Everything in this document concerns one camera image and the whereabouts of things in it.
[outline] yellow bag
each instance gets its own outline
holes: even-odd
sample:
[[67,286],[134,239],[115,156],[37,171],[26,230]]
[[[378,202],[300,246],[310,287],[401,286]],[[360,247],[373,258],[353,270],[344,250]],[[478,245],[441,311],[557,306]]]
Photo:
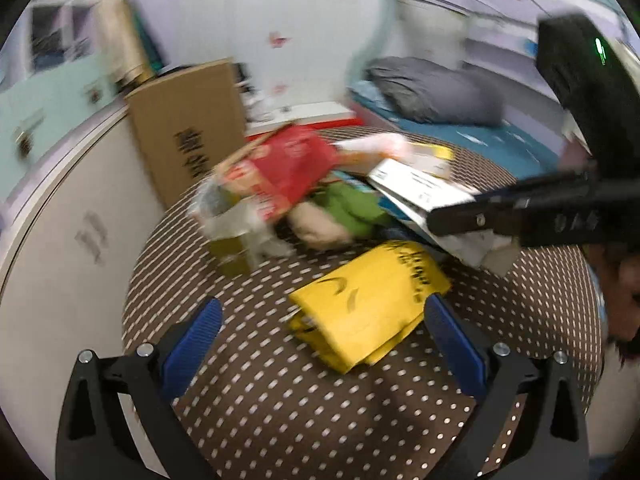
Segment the yellow bag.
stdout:
[[437,264],[415,242],[386,242],[289,296],[300,311],[297,338],[331,368],[374,364],[422,321],[425,299],[449,290]]

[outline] bed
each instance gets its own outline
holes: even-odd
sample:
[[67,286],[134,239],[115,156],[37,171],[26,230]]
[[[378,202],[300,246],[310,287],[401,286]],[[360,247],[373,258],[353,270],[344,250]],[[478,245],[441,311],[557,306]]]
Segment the bed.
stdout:
[[355,103],[393,123],[410,134],[433,137],[488,158],[517,179],[549,173],[556,168],[558,156],[527,132],[512,124],[500,128],[460,124],[416,123],[398,113],[385,110],[372,100],[352,94]]

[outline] round mat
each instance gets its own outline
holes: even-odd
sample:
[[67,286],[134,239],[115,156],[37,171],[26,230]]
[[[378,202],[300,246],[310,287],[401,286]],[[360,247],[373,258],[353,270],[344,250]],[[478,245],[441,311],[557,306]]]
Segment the round mat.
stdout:
[[[329,140],[373,132],[325,130]],[[454,148],[453,178],[487,190],[513,182],[492,162]],[[346,375],[329,369],[296,340],[285,321],[288,295],[374,246],[319,253],[294,237],[296,254],[270,260],[250,276],[216,272],[205,240],[185,216],[194,189],[150,236],[130,282],[123,314],[126,352],[156,342],[208,294],[220,299],[225,324],[187,393],[178,417],[222,478],[421,479],[446,451],[474,408],[422,328],[373,367]],[[565,349],[578,367],[581,400],[591,401],[601,366],[596,293],[577,248],[523,251],[506,278],[457,262],[442,266],[449,303],[493,342],[544,358]],[[484,472],[503,458],[524,398],[514,402]]]

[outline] green cloth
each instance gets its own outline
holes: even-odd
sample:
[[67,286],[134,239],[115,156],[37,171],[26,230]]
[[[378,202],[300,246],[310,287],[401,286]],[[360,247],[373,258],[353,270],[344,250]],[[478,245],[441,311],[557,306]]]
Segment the green cloth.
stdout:
[[354,238],[370,238],[376,225],[385,225],[388,221],[374,193],[343,182],[329,184],[313,196],[313,201],[345,226]]
[[149,29],[142,19],[139,10],[132,4],[129,5],[133,26],[140,37],[140,43],[145,50],[146,57],[149,60],[149,65],[151,65],[151,69],[156,73],[156,75],[158,75],[158,73],[166,66],[162,54],[160,53],[158,42],[154,40],[149,33]]

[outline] plastic bag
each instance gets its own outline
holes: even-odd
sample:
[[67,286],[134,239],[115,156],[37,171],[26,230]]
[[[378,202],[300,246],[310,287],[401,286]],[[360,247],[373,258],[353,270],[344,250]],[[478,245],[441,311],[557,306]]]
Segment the plastic bag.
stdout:
[[292,292],[289,320],[331,368],[375,364],[421,322],[425,299],[450,283],[414,242],[386,242]]
[[275,223],[336,161],[335,148],[315,130],[288,124],[241,148],[216,171],[232,193],[257,197],[264,220]]
[[360,175],[369,174],[386,158],[407,162],[412,154],[411,143],[401,134],[392,132],[340,140],[334,146],[338,148],[338,167]]
[[240,200],[220,185],[215,174],[200,184],[188,216],[198,223],[209,241],[210,254],[219,260],[227,276],[252,272],[265,256],[283,257],[293,252],[264,222],[257,200]]

